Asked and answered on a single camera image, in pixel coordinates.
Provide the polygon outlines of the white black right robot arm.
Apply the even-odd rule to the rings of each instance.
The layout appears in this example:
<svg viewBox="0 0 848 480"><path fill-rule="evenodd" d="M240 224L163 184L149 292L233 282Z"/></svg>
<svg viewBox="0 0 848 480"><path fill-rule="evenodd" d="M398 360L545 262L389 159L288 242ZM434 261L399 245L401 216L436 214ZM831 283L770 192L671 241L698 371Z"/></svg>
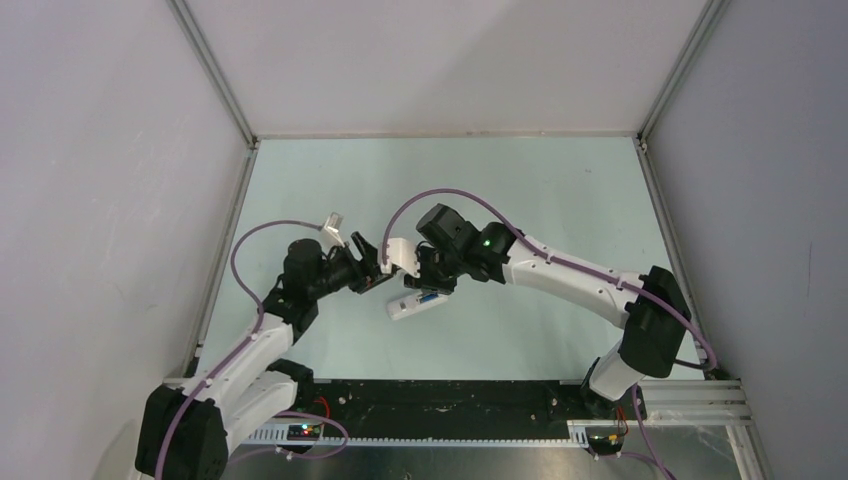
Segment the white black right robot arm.
<svg viewBox="0 0 848 480"><path fill-rule="evenodd" d="M405 279L410 288L450 295L467 275L551 294L621 329L621 339L584 379L581 402L591 416L610 416L633 385L672 373L691 312L669 270L654 266L639 274L601 267L551 250L504 222L477 229L444 204L428 211L416 230L425 244L416 251L417 275Z"/></svg>

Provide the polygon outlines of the white remote control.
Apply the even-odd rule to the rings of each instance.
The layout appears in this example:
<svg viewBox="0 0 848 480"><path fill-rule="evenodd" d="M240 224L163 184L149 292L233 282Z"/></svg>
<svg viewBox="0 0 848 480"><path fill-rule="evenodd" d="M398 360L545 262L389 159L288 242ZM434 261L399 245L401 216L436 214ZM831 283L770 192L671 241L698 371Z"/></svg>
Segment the white remote control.
<svg viewBox="0 0 848 480"><path fill-rule="evenodd" d="M445 298L445 301L443 303L440 303L439 305L446 303L449 299L449 297L447 295L443 295L443 294L439 294L439 293L418 292L418 293L414 293L414 294L411 294L411 295L407 295L407 296L400 298L400 299L397 299L397 300L390 301L386 305L387 314L388 314L388 316L391 320L397 321L397 320L401 320L401 319L410 317L410 316L418 314L418 313L422 313L422 312L424 312L428 309L431 309L431 308L428 308L428 309L419 308L418 303L417 303L418 298L423 296L423 295L433 295L433 294L440 295L440 296L443 296Z"/></svg>

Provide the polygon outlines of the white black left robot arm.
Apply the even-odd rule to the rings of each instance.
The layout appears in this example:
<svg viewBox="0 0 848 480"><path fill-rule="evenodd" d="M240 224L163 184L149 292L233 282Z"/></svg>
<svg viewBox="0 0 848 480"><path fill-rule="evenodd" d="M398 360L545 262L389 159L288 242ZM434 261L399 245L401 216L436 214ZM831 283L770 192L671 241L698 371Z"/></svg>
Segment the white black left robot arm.
<svg viewBox="0 0 848 480"><path fill-rule="evenodd" d="M363 294L398 269L381 264L359 233L324 252L314 239L292 242L283 271L244 337L211 369L147 398L134 465L154 479L218 479L232 452L282 411L304 416L316 403L314 373L283 359L341 289Z"/></svg>

